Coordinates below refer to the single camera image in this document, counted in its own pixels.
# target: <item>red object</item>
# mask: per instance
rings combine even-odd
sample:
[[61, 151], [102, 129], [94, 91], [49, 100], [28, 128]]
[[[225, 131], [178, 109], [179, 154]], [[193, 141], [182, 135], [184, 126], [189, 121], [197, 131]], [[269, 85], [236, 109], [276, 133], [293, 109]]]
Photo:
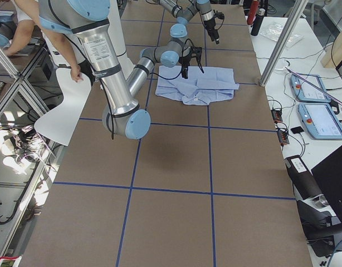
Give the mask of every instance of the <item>red object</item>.
[[247, 19], [248, 25], [253, 24], [256, 12], [258, 10], [258, 6], [259, 6], [259, 0], [253, 0], [253, 2], [251, 3], [250, 11], [248, 13], [248, 19]]

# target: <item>plastic bag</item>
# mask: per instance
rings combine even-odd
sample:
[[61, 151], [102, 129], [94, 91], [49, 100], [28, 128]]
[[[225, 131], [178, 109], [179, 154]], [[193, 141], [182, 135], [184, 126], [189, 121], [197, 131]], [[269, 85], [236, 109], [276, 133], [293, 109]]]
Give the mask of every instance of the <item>plastic bag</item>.
[[[274, 22], [270, 24], [269, 26], [264, 27], [262, 31], [260, 32], [260, 34], [269, 38], [270, 40], [277, 42], [277, 40], [279, 40], [279, 37], [283, 28], [284, 27], [282, 25]], [[303, 37], [304, 37], [303, 35], [292, 33], [289, 40], [286, 43], [286, 47], [292, 47], [298, 41], [303, 39]]]

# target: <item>white desk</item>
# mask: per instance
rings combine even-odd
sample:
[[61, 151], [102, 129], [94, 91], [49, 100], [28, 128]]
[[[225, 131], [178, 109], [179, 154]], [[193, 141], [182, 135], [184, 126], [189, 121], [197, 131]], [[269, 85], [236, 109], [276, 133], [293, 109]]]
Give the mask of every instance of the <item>white desk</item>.
[[[262, 28], [267, 27], [268, 25], [272, 24], [273, 22], [279, 23], [281, 25], [285, 25], [287, 18], [271, 18], [266, 17], [264, 18]], [[299, 41], [297, 44], [292, 46], [291, 48], [286, 48], [281, 57], [288, 57], [288, 58], [295, 58], [295, 57], [307, 57], [309, 55], [313, 55], [316, 52], [319, 52], [322, 49], [320, 42], [317, 40], [315, 34], [311, 30], [309, 24], [305, 19], [300, 19], [294, 33], [298, 33], [304, 36], [304, 38]], [[260, 71], [263, 72], [268, 62], [267, 59], [260, 59], [260, 58], [269, 58], [273, 48], [275, 47], [275, 42], [262, 36], [252, 36], [252, 43], [254, 45], [254, 50], [256, 52], [258, 58], [258, 65]], [[308, 57], [306, 59], [287, 59], [291, 65], [290, 68], [298, 73], [309, 73], [312, 69], [311, 74], [317, 74], [321, 77], [338, 77], [337, 72], [334, 69], [324, 68], [320, 61], [325, 53], [318, 53], [315, 56]], [[290, 76], [285, 75], [287, 71], [274, 71], [271, 75], [269, 82], [266, 85], [266, 93], [268, 96], [273, 97], [274, 99], [281, 102], [283, 107], [288, 107], [293, 105], [293, 100], [287, 97], [284, 94], [284, 84], [286, 86], [286, 93], [293, 98], [295, 97], [290, 88]], [[324, 85], [326, 88], [338, 88], [342, 87], [342, 80], [340, 77], [335, 79], [323, 79]], [[330, 94], [335, 96], [336, 98], [342, 100], [342, 90], [336, 91], [329, 91]], [[301, 119], [297, 112], [297, 106], [293, 108], [285, 108], [282, 110], [282, 118], [288, 128], [301, 126]], [[322, 140], [313, 140], [306, 132], [302, 133], [304, 140], [306, 143], [306, 151], [303, 155], [302, 159], [308, 168], [311, 170], [315, 165], [317, 165], [321, 160], [327, 157], [330, 153], [336, 150], [339, 146], [342, 145], [341, 141], [322, 141]], [[300, 142], [302, 139], [300, 136], [296, 136]], [[298, 155], [301, 151], [300, 144], [296, 142], [294, 139], [290, 138], [290, 144], [284, 146], [283, 156], [284, 158]], [[318, 258], [311, 247], [309, 247], [312, 263], [314, 266], [319, 266], [322, 261], [328, 261], [326, 258]], [[335, 254], [330, 267], [342, 267], [342, 252]]]

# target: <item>black cylinder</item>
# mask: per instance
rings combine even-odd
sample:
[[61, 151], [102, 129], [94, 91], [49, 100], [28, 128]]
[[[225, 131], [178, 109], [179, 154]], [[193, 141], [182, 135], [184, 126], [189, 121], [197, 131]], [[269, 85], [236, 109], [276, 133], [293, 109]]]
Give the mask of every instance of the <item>black cylinder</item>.
[[258, 13], [256, 14], [254, 23], [253, 23], [253, 28], [251, 30], [251, 35], [253, 36], [257, 36], [261, 27], [261, 23], [264, 19], [264, 15], [265, 15], [265, 9], [260, 8]]

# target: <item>black monitor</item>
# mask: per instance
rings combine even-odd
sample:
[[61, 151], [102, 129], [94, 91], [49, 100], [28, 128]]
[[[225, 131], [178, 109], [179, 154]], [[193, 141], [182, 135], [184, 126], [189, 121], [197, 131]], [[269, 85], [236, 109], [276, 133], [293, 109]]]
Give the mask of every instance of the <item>black monitor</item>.
[[342, 223], [342, 146], [311, 171], [329, 205]]

